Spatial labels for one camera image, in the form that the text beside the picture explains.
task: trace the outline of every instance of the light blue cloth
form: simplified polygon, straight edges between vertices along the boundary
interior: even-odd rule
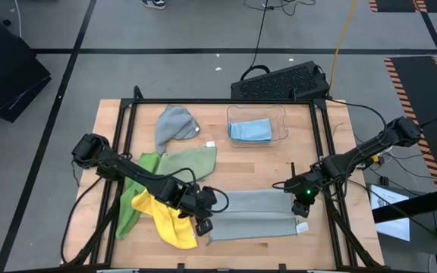
[[[230,138],[239,141],[271,141],[269,119],[233,123],[230,127]]]

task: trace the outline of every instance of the small white label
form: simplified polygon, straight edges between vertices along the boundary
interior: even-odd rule
[[[308,231],[310,228],[308,227],[308,223],[303,222],[296,225],[296,233],[300,234],[301,232]]]

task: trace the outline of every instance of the wooden table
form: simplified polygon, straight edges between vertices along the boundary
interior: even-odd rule
[[[102,100],[94,125],[94,133],[112,141],[118,115],[119,100]],[[215,171],[206,178],[205,185],[221,190],[271,189],[271,184],[291,177],[290,162],[296,165],[299,174],[309,170],[317,160],[310,110],[308,105],[283,105],[287,112],[286,124],[289,136],[277,147],[234,148],[228,142],[226,112],[228,105],[183,105],[201,126],[200,133],[191,140],[172,140],[167,143],[167,152],[178,152],[200,147],[207,141],[215,141],[217,164]],[[164,104],[141,104],[137,116],[130,152],[139,158],[141,152],[155,151],[155,127]],[[355,146],[354,135],[345,105],[328,103],[329,120],[337,153],[346,152]],[[124,146],[124,135],[129,113],[124,117],[120,147]],[[320,131],[325,154],[326,141],[322,122]],[[80,195],[97,176],[95,170],[83,172],[78,194]],[[352,178],[364,184],[361,171]],[[95,230],[104,183],[82,199],[76,208],[68,231],[64,253],[68,259],[77,255],[91,233]],[[346,198],[351,229],[372,257],[383,264],[382,252],[377,237],[369,198],[364,189],[351,184]],[[310,230],[297,236],[259,238],[213,242],[207,246],[208,235],[198,239],[199,247],[182,250],[165,243],[156,231],[153,219],[141,214],[140,220],[124,240],[115,241],[113,268],[176,268],[184,263],[186,268],[235,268],[277,269],[279,263],[288,269],[334,269],[335,260],[326,217],[323,197],[319,194],[311,206],[306,221]],[[343,263],[348,264],[344,236],[338,229]],[[107,232],[102,237],[99,262],[103,261]]]

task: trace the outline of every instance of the white paper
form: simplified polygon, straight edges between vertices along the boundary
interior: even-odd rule
[[[409,199],[407,196],[403,196],[399,193],[393,193],[390,190],[382,189],[381,187],[377,187],[375,185],[372,185],[370,189],[391,204]],[[385,203],[384,200],[380,199],[375,194],[370,193],[370,206],[372,209],[377,209],[387,206],[387,203]],[[407,242],[410,240],[410,227],[408,218],[376,224],[376,229],[377,232],[381,234],[406,240]]]
[[[296,225],[296,233],[300,234],[301,232],[308,231],[310,228],[308,227],[308,223],[303,222]]]

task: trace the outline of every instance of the gray towel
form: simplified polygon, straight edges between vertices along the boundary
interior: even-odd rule
[[[156,152],[165,152],[165,143],[170,140],[187,140],[196,136],[200,127],[187,109],[168,105],[156,122]]]
[[[211,217],[210,241],[296,235],[296,218],[291,212],[291,194],[280,190],[227,192],[230,205]],[[223,208],[225,197],[217,194],[214,210]]]

